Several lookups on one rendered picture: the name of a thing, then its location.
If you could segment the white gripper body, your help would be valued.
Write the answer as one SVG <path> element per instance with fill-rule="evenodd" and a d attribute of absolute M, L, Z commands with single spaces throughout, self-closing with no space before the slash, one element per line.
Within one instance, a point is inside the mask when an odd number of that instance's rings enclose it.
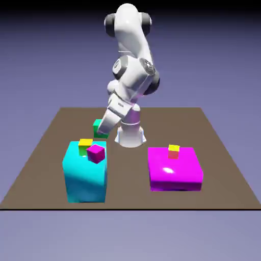
<path fill-rule="evenodd" d="M 107 109 L 97 129 L 98 134 L 109 134 L 121 118 L 110 109 Z"/>

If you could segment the small green cube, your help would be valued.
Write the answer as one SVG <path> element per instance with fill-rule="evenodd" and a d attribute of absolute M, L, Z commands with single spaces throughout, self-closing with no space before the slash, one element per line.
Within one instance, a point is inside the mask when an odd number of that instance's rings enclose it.
<path fill-rule="evenodd" d="M 102 139 L 107 139 L 108 138 L 108 134 L 103 134 L 103 133 L 98 133 L 98 127 L 101 123 L 101 119 L 96 119 L 93 123 L 93 134 L 94 134 L 94 138 L 102 138 Z"/>

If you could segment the large cyan box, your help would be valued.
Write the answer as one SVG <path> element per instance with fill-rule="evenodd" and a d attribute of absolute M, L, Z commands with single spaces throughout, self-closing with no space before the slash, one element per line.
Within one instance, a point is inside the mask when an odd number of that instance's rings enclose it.
<path fill-rule="evenodd" d="M 79 155 L 78 141 L 71 141 L 62 161 L 67 200 L 70 203 L 105 202 L 107 191 L 107 143 L 94 141 L 105 148 L 105 159 L 96 164 Z"/>

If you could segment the small yellow cube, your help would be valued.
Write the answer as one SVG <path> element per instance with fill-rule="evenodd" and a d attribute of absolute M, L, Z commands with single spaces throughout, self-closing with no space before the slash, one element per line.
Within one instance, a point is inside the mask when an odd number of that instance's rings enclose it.
<path fill-rule="evenodd" d="M 168 146 L 168 158 L 169 159 L 178 159 L 179 150 L 180 150 L 179 145 L 169 144 L 169 146 Z"/>
<path fill-rule="evenodd" d="M 93 139 L 80 139 L 78 143 L 79 155 L 86 156 L 87 149 L 92 145 Z"/>

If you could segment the large magenta box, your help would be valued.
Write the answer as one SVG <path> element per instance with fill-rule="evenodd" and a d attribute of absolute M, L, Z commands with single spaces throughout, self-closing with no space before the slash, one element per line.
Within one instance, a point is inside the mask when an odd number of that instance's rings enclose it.
<path fill-rule="evenodd" d="M 178 159 L 168 158 L 167 147 L 148 148 L 152 191 L 200 191 L 203 171 L 194 148 L 182 147 Z"/>

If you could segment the small magenta cube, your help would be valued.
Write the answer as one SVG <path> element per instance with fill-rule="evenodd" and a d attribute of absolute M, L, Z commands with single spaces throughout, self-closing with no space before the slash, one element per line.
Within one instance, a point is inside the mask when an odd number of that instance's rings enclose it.
<path fill-rule="evenodd" d="M 88 160 L 93 163 L 100 163 L 105 159 L 105 148 L 94 144 L 86 149 Z"/>

